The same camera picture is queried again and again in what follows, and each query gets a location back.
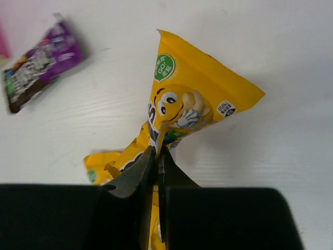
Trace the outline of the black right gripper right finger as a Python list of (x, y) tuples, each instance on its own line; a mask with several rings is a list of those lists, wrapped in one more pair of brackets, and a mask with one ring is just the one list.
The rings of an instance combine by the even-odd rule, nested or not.
[(158, 188), (161, 239), (166, 249), (194, 249), (200, 219), (195, 195), (200, 186), (177, 166), (167, 147), (158, 157)]

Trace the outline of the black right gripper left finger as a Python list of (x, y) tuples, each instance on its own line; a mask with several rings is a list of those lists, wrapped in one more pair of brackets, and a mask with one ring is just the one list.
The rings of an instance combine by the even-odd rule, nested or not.
[(149, 248), (155, 156), (155, 148), (148, 146), (134, 164), (103, 185), (110, 197), (106, 232), (113, 249)]

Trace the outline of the yellow M&M peanut packet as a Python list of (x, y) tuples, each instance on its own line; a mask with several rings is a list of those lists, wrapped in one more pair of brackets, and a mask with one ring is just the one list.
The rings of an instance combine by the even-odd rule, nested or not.
[(197, 131), (252, 108), (264, 92), (180, 36), (160, 30), (147, 120), (113, 166), (121, 171), (149, 146), (175, 148)]

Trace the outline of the yellow snack bar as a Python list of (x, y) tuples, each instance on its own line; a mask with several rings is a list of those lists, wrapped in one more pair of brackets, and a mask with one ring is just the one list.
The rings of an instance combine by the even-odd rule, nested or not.
[(89, 181), (93, 185), (102, 185), (122, 173), (121, 167), (115, 165), (121, 152), (101, 152), (90, 154), (83, 159)]

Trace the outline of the purple brown M&M packet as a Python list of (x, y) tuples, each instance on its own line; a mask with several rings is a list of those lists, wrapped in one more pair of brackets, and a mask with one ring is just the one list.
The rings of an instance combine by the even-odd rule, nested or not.
[(62, 73), (83, 60), (77, 39), (60, 14), (38, 43), (14, 65), (3, 70), (2, 84), (9, 113), (18, 113), (26, 103), (48, 88)]

